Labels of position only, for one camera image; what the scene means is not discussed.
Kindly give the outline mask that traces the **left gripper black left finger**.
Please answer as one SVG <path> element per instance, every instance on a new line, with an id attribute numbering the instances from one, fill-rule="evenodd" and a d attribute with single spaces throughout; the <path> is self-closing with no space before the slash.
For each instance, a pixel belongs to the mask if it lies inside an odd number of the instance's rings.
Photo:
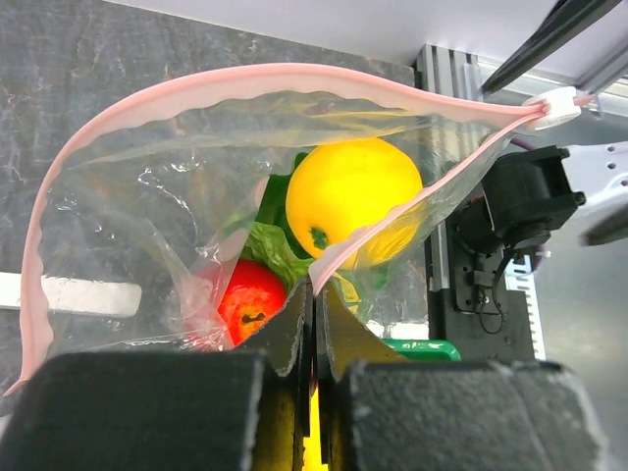
<path id="1" fill-rule="evenodd" d="M 298 470 L 309 427 L 308 281 L 225 352 L 48 360 L 1 439 L 5 470 Z"/>

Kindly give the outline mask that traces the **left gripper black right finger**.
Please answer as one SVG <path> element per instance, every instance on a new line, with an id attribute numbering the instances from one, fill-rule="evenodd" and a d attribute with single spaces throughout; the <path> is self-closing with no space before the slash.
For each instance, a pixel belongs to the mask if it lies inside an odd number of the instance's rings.
<path id="1" fill-rule="evenodd" d="M 333 470 L 604 470 L 579 378 L 552 362 L 411 361 L 333 288 L 316 296 L 321 455 Z"/>

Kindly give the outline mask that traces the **red tomato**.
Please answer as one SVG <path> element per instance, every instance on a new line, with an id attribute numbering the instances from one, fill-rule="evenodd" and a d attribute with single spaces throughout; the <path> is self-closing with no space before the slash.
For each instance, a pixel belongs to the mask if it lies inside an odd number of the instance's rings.
<path id="1" fill-rule="evenodd" d="M 287 296 L 284 284 L 269 268 L 239 259 L 218 306 L 218 315 L 234 346 L 242 344 L 277 314 Z"/>

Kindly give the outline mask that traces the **green plastic lettuce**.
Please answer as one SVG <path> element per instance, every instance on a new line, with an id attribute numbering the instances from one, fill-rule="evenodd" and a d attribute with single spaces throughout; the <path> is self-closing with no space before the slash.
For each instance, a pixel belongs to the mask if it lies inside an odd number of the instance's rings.
<path id="1" fill-rule="evenodd" d="M 267 182 L 261 206 L 252 223 L 240 257 L 259 262 L 281 280 L 287 290 L 308 275 L 315 258 L 296 240 L 288 226 L 286 198 L 292 174 L 272 174 Z M 364 316 L 374 304 L 367 299 L 376 296 L 391 280 L 390 267 L 384 263 L 372 269 L 342 269 L 333 274 L 350 312 Z"/>

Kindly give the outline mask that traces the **clear dotted zip top bag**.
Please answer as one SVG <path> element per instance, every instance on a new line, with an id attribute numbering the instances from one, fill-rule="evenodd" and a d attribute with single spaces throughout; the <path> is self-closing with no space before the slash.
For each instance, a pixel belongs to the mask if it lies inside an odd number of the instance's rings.
<path id="1" fill-rule="evenodd" d="M 423 188 L 379 223 L 324 249 L 315 289 L 342 269 L 390 267 L 364 316 L 376 336 L 422 339 L 423 243 L 488 172 L 511 135 L 579 116 L 589 99 L 557 87 L 519 106 L 446 97 L 349 69 L 260 64 L 143 89 L 77 131 L 35 197 L 21 278 L 22 361 L 1 378 L 13 398 L 50 357 L 100 350 L 222 351 L 218 306 L 272 174 L 292 174 L 322 144 L 380 138 L 411 158 Z M 142 289 L 128 318 L 53 312 L 44 277 Z"/>

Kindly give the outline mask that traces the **yellow lemon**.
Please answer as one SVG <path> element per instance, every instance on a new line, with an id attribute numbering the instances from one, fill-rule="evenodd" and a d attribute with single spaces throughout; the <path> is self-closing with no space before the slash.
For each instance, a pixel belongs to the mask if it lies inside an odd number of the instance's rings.
<path id="1" fill-rule="evenodd" d="M 305 252 L 318 258 L 356 230 L 379 223 L 422 188 L 411 158 L 380 138 L 322 144 L 289 179 L 288 226 Z"/>

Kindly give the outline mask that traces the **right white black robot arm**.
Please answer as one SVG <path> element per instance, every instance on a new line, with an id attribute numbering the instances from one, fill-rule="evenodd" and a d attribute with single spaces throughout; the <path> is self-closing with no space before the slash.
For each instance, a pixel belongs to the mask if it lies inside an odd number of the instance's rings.
<path id="1" fill-rule="evenodd" d="M 520 257 L 573 217 L 627 203 L 627 143 L 555 145 L 499 157 L 481 194 L 454 213 L 452 233 L 472 253 Z"/>

